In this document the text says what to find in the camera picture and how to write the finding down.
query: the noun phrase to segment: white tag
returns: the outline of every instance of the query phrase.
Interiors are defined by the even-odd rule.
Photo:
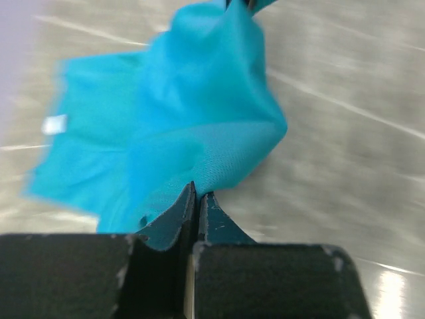
[[[41,131],[45,135],[57,135],[66,132],[66,115],[49,116],[44,120]]]

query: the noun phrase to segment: purple surface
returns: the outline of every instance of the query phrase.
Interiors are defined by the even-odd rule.
[[[11,101],[16,93],[25,56],[31,49],[36,30],[32,19],[45,0],[2,0],[0,10],[0,145],[11,115]]]

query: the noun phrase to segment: turquoise fabric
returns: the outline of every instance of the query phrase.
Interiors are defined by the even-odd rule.
[[[99,233],[130,233],[190,181],[201,196],[249,175],[287,126],[260,27],[242,0],[222,2],[178,10],[146,51],[62,62],[52,113],[66,114],[67,128],[29,194],[99,216]]]

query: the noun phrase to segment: gray tabletop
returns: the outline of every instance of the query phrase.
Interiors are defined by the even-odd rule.
[[[56,0],[0,157],[0,232],[94,231],[19,195],[44,149],[62,58],[139,50],[189,0]],[[362,275],[375,318],[425,318],[425,3],[281,0],[261,12],[270,85],[289,132],[218,199],[259,241],[331,243]]]

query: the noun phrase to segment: folded cloth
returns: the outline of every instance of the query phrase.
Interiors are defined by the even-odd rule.
[[[99,216],[99,233],[131,233],[190,181],[202,196],[249,175],[287,126],[260,27],[242,0],[224,1],[178,10],[146,51],[62,62],[52,115],[66,127],[28,194]]]

